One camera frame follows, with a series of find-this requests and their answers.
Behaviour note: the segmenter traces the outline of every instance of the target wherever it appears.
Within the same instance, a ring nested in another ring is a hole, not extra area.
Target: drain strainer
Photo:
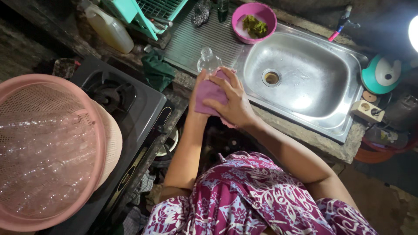
[[[276,87],[282,83],[282,74],[276,69],[266,69],[261,76],[264,84],[268,87]]]

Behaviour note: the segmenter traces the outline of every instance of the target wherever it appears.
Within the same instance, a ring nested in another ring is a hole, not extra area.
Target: gas stove
[[[83,61],[70,81],[116,120],[122,133],[122,152],[107,180],[76,214],[39,234],[100,233],[173,110],[163,94],[93,56]]]

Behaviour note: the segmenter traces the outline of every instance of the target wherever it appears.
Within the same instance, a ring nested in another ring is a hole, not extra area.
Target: dish rack
[[[158,40],[157,34],[167,29],[158,29],[147,18],[158,17],[174,20],[187,0],[103,0],[110,11],[119,19],[129,24],[149,38]]]

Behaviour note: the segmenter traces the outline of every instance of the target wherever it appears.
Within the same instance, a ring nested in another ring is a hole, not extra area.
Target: water tap
[[[351,26],[351,27],[354,27],[354,28],[360,28],[360,24],[359,23],[353,23],[349,19],[349,16],[350,16],[350,13],[351,13],[351,9],[353,9],[353,6],[352,5],[347,5],[345,7],[344,14],[341,16],[341,19],[338,20],[337,29],[328,38],[328,41],[334,40],[334,38],[337,37],[337,35],[341,32],[341,30],[344,28],[344,26]]]

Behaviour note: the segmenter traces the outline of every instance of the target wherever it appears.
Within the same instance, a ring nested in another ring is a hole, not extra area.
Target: purple batik dress
[[[314,201],[304,185],[267,156],[243,151],[197,180],[190,197],[154,206],[144,234],[377,234],[348,204]]]

